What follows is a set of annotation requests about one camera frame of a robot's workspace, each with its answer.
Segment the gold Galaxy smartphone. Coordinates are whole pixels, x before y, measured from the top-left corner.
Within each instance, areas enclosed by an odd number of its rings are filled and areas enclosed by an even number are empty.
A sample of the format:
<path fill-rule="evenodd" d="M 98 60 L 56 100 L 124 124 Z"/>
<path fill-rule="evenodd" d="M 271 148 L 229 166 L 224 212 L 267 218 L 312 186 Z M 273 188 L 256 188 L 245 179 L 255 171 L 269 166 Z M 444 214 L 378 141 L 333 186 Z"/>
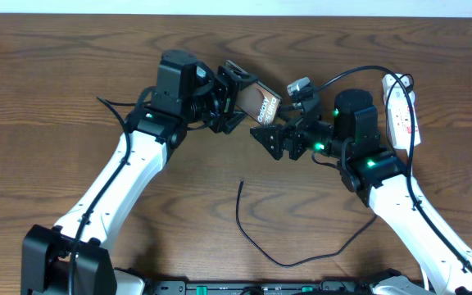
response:
<path fill-rule="evenodd" d="M 257 82 L 239 89 L 235 106 L 260 125 L 272 125 L 282 98 L 258 78 Z"/>

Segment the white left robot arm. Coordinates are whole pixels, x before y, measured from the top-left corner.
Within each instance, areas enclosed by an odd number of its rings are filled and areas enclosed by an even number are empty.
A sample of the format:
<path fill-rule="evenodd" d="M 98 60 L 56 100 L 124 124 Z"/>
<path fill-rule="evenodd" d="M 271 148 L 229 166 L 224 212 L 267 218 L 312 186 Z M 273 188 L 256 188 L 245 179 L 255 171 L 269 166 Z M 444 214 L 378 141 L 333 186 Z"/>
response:
<path fill-rule="evenodd" d="M 111 263 L 122 225 L 191 125 L 230 133 L 245 117 L 234 109 L 237 95 L 256 81 L 230 63 L 213 71 L 190 52 L 163 52 L 156 84 L 116 117 L 120 141 L 88 191 L 53 227 L 34 225 L 25 236 L 21 293 L 149 293 L 142 275 Z"/>

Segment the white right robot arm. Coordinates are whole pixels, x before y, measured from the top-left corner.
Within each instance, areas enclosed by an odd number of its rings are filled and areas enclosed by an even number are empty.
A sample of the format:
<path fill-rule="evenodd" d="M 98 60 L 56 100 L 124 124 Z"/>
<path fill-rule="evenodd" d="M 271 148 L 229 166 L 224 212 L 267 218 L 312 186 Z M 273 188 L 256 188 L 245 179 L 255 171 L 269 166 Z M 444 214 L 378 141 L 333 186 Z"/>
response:
<path fill-rule="evenodd" d="M 472 249 L 436 212 L 410 168 L 380 142 L 369 92 L 348 89 L 334 101 L 334 121 L 320 103 L 297 93 L 302 114 L 285 125 L 254 127 L 251 135 L 276 160 L 307 149 L 337 159 L 345 187 L 381 217 L 405 244 L 437 294 L 472 294 Z"/>

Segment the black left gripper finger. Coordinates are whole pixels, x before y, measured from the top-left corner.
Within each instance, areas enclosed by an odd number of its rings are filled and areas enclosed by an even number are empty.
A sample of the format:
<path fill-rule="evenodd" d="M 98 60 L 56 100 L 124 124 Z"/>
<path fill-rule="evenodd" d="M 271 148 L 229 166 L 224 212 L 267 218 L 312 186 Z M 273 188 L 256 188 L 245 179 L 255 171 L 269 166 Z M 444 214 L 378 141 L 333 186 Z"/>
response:
<path fill-rule="evenodd" d="M 245 71 L 231 60 L 226 60 L 224 66 L 229 69 L 238 87 L 245 89 L 246 87 L 257 82 L 257 76 Z"/>
<path fill-rule="evenodd" d="M 247 114 L 243 111 L 235 111 L 230 118 L 227 118 L 222 125 L 221 131 L 230 134 L 245 118 Z"/>

